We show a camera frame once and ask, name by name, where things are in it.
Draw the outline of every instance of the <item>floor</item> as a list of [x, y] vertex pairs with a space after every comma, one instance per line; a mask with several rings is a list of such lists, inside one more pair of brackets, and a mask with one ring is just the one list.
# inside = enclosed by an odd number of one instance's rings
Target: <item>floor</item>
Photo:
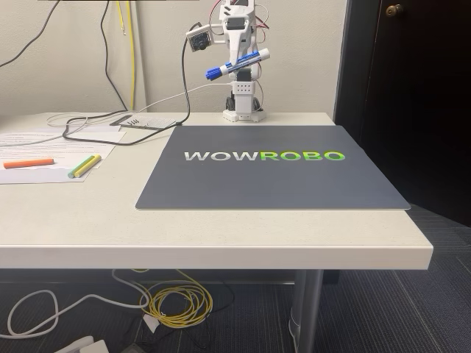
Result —
[[[408, 213], [435, 246], [429, 270], [341, 272], [337, 285], [322, 289], [315, 352], [471, 352], [471, 229], [419, 207]], [[7, 331], [5, 321], [14, 303], [45, 287], [57, 294], [60, 307], [92, 292], [136, 301], [132, 289], [115, 284], [0, 284], [0, 332]], [[43, 338], [0, 339], [0, 352], [52, 353], [92, 335], [104, 339], [110, 353], [120, 353], [134, 341], [146, 353], [294, 353], [287, 326], [293, 287], [231, 288], [234, 303], [212, 315], [208, 327], [174, 332], [161, 326], [152, 335], [135, 311], [89, 300], [62, 316]], [[231, 302], [225, 286], [208, 289], [215, 308]], [[22, 332], [51, 314], [47, 295], [29, 299], [15, 314], [13, 329]]]

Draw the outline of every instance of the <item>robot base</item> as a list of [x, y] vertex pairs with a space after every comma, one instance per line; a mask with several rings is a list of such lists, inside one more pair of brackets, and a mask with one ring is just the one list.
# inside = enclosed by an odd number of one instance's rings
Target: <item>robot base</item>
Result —
[[232, 121], [233, 123], [239, 120], [253, 121], [255, 123], [258, 123], [259, 121], [262, 121], [264, 118], [266, 118], [266, 113], [264, 111], [261, 111], [261, 112], [252, 112], [252, 114], [250, 115], [238, 115], [233, 110], [225, 110], [224, 112], [222, 112], [222, 116], [224, 117], [224, 119], [227, 119], [228, 121]]

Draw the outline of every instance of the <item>white wall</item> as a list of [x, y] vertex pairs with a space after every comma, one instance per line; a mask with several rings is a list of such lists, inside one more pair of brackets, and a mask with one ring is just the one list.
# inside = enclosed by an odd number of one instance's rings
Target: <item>white wall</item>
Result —
[[[54, 1], [0, 2], [3, 63], [39, 33]], [[61, 1], [57, 5], [41, 37], [15, 62], [0, 68], [0, 115], [121, 108], [105, 76], [105, 45], [99, 26], [105, 5], [106, 1]], [[110, 50], [108, 71], [129, 105], [130, 43], [122, 35], [114, 1], [110, 2], [104, 28]], [[136, 54], [139, 65], [139, 50]], [[136, 83], [136, 104], [142, 107], [145, 93], [140, 66]]]
[[[272, 54], [263, 63], [260, 80], [268, 111], [315, 111], [333, 116], [346, 1], [259, 1], [270, 10], [271, 29], [267, 31], [267, 41], [260, 46], [268, 47]], [[183, 91], [180, 55], [184, 33], [197, 21], [208, 22], [213, 3], [214, 0], [137, 3], [145, 72], [145, 90], [143, 77], [137, 81], [137, 107], [144, 105], [144, 95], [150, 103]], [[38, 33], [52, 5], [51, 1], [2, 1], [0, 63], [16, 55]], [[59, 4], [41, 38], [16, 62], [0, 68], [0, 115], [119, 109], [119, 100], [104, 74], [105, 50], [99, 29], [104, 8], [105, 1]], [[264, 18], [264, 10], [257, 10]], [[129, 104], [129, 42], [121, 34], [114, 1], [105, 19], [105, 33], [110, 44], [110, 75]], [[136, 54], [139, 65], [140, 51]], [[204, 77], [206, 69], [222, 65], [227, 59], [223, 46], [197, 53], [188, 50], [188, 87], [208, 83]], [[222, 111], [228, 93], [228, 88], [221, 87], [191, 93], [192, 110]], [[181, 98], [151, 111], [185, 109]]]
[[[208, 22], [214, 0], [140, 1], [141, 40], [148, 101], [182, 92], [180, 52], [184, 33], [197, 21]], [[258, 0], [269, 8], [267, 40], [272, 57], [264, 61], [260, 80], [264, 107], [272, 112], [326, 112], [333, 116], [347, 0]], [[260, 18], [263, 8], [257, 7]], [[186, 53], [189, 87], [208, 83], [204, 73], [223, 65], [225, 46]], [[222, 77], [215, 82], [226, 82]], [[226, 87], [192, 93], [192, 110], [222, 111]], [[162, 103], [150, 111], [184, 111], [184, 98]]]

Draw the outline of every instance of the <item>table leg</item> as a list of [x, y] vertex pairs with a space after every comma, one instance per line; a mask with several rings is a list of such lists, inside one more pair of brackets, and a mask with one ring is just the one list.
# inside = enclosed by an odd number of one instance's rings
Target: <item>table leg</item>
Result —
[[289, 329], [297, 353], [313, 353], [323, 270], [298, 271]]
[[302, 303], [304, 299], [304, 287], [306, 283], [306, 270], [297, 270], [294, 280], [293, 306], [291, 308], [291, 317], [289, 318], [289, 332], [293, 336], [294, 346], [300, 343]]

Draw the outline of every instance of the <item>door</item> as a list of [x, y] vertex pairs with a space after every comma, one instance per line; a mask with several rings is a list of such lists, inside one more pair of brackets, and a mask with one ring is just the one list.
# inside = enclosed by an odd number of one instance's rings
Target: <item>door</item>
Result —
[[470, 0], [381, 2], [361, 144], [409, 202], [466, 225], [470, 87]]

